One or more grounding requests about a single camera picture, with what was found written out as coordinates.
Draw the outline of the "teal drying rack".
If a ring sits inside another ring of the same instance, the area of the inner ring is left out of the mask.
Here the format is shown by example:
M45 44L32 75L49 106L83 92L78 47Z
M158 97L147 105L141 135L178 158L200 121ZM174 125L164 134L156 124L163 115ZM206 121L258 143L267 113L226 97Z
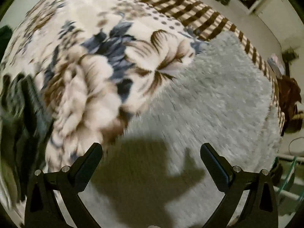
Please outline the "teal drying rack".
M287 197L297 202L303 201L303 190L299 195L293 194L290 192L292 185L294 184L296 178L296 167L303 166L303 157L297 157L293 155L278 154L277 155L278 163L281 161L290 163L289 168L287 169L286 174L283 174L284 177L282 183L278 186L274 186L274 190L279 197Z

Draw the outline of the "floral bed blanket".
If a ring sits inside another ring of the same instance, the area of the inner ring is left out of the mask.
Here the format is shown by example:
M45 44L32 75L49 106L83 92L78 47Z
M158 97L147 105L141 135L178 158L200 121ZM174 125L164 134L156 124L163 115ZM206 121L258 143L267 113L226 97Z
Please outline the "floral bed blanket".
M204 42L135 0L40 0L13 32L1 74L32 74L54 118L45 159L107 152L128 122L191 64Z

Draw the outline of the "dark folded pants stack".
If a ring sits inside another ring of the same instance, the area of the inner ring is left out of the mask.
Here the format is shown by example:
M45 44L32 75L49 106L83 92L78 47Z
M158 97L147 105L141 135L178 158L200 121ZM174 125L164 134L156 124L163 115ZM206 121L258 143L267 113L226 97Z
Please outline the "dark folded pants stack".
M1 174L8 205L24 201L29 180L45 167L52 116L31 75L3 77L1 92Z

